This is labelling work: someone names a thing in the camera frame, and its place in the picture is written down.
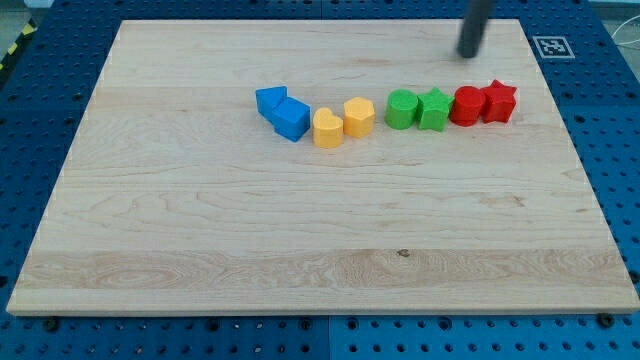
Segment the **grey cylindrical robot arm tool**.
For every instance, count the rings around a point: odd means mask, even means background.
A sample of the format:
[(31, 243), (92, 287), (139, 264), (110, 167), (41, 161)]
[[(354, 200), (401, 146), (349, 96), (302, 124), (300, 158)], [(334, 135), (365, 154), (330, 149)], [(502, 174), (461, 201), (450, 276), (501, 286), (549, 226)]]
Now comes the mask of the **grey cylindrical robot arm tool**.
[(462, 58), (471, 59), (478, 54), (494, 3), (494, 0), (468, 2), (456, 47)]

